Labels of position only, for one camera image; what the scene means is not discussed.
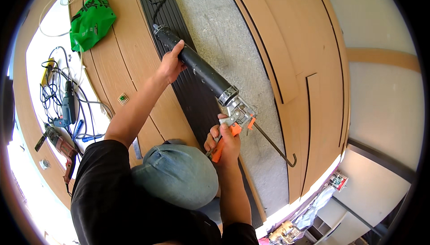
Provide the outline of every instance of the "person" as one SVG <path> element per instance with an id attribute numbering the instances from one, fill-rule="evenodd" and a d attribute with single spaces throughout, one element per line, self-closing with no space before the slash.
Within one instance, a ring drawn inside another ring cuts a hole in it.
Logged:
<path id="1" fill-rule="evenodd" d="M 222 236 L 202 212 L 172 205 L 133 183 L 128 148 L 163 91 L 186 69 L 178 59 L 183 47 L 181 40 L 163 56 L 156 73 L 112 118 L 105 139 L 87 147 L 71 200 L 80 244 L 258 244 L 238 165 L 240 139 L 225 124 L 212 127 L 204 143 L 210 150 L 219 133 L 225 141 L 221 160 L 215 164 Z"/>

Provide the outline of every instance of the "ribbed rubber strip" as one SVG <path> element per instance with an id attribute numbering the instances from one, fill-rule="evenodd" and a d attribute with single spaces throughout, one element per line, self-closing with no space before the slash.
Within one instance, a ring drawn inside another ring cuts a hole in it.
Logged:
<path id="1" fill-rule="evenodd" d="M 170 27 L 172 32 L 196 51 L 176 0 L 140 0 L 140 2 L 151 30 L 153 30 L 154 13 L 158 8 L 158 13 L 154 18 L 155 22 L 158 25 Z M 153 33 L 151 33 L 151 36 L 161 59 L 169 50 L 154 37 Z M 181 72 L 178 79 L 172 84 L 172 87 L 197 141 L 202 150 L 204 150 L 203 144 L 206 141 L 210 128 L 219 123 L 217 115 L 220 113 L 220 110 L 215 96 L 190 69 Z M 245 191 L 251 204 L 252 226 L 256 229 L 263 225 L 263 221 L 240 162 L 239 166 Z"/>

